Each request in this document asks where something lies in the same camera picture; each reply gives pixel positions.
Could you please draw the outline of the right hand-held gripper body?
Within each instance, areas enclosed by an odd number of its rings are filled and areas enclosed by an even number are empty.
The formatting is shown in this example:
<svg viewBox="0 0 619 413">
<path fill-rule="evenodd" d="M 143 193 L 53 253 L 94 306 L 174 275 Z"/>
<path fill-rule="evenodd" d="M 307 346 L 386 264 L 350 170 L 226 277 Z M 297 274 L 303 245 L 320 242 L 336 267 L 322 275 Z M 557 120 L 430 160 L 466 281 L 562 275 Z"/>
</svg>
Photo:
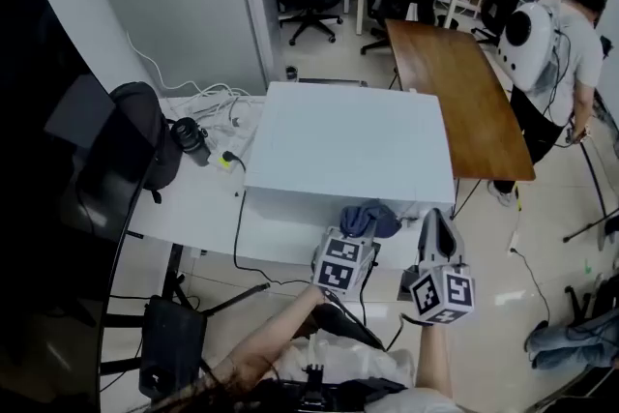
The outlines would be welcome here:
<svg viewBox="0 0 619 413">
<path fill-rule="evenodd" d="M 475 309 L 475 282 L 467 264 L 412 267 L 409 284 L 419 320 L 451 324 Z"/>
</svg>

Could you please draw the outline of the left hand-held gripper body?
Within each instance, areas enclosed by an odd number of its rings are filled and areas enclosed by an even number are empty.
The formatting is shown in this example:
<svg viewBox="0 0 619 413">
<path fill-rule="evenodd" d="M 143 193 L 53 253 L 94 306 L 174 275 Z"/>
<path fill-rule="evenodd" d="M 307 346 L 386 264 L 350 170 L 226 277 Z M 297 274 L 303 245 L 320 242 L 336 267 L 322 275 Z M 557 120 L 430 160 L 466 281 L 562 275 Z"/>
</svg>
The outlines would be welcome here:
<svg viewBox="0 0 619 413">
<path fill-rule="evenodd" d="M 311 262 L 311 282 L 337 295 L 359 286 L 370 272 L 380 244 L 371 237 L 346 237 L 338 229 L 327 229 Z"/>
</svg>

